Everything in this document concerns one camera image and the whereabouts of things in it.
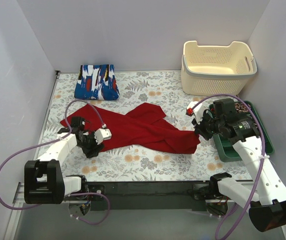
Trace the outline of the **blue patterned trousers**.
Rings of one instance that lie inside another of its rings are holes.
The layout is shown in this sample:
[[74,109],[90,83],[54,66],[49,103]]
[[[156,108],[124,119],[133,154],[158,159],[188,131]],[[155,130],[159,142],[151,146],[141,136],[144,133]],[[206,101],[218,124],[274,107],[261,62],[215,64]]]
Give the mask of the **blue patterned trousers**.
[[74,98],[115,101],[119,98],[113,64],[81,65]]

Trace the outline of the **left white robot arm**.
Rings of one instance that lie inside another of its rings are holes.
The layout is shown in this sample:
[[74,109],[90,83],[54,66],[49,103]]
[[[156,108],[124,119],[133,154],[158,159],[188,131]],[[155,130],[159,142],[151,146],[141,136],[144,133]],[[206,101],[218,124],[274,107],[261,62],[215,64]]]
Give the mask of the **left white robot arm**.
[[96,157],[104,148],[103,141],[112,136],[103,124],[96,131],[85,130],[85,119],[72,117],[70,127],[58,131],[58,141],[24,168],[24,200],[27,204],[60,204],[66,196],[84,200],[89,194],[86,177],[63,176],[61,166],[74,148],[81,148],[87,158]]

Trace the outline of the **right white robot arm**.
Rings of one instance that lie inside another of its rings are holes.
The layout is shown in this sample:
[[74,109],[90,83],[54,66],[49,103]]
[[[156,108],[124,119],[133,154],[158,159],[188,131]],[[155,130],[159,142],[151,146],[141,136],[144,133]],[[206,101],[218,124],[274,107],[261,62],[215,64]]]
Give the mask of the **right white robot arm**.
[[219,173],[210,178],[210,195],[233,200],[242,207],[243,214],[249,215],[254,227],[264,232],[286,225],[286,186],[265,152],[264,134],[251,108],[244,104],[247,112],[236,110],[235,105],[241,102],[236,96],[227,95],[214,101],[211,110],[201,101],[193,101],[186,113],[193,118],[197,135],[206,140],[216,135],[228,140],[254,181],[252,189],[248,189],[230,174]]

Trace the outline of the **red garment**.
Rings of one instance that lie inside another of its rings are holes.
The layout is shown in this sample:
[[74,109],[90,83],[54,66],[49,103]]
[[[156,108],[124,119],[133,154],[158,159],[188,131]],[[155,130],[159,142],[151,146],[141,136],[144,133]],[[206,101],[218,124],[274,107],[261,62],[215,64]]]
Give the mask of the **red garment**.
[[127,114],[120,114],[86,105],[67,117],[85,119],[85,129],[94,131],[101,126],[97,114],[111,131],[111,139],[104,141],[102,152],[140,145],[145,148],[170,154],[193,154],[200,144],[199,135],[190,130],[179,130],[164,118],[166,114],[158,105],[143,103]]

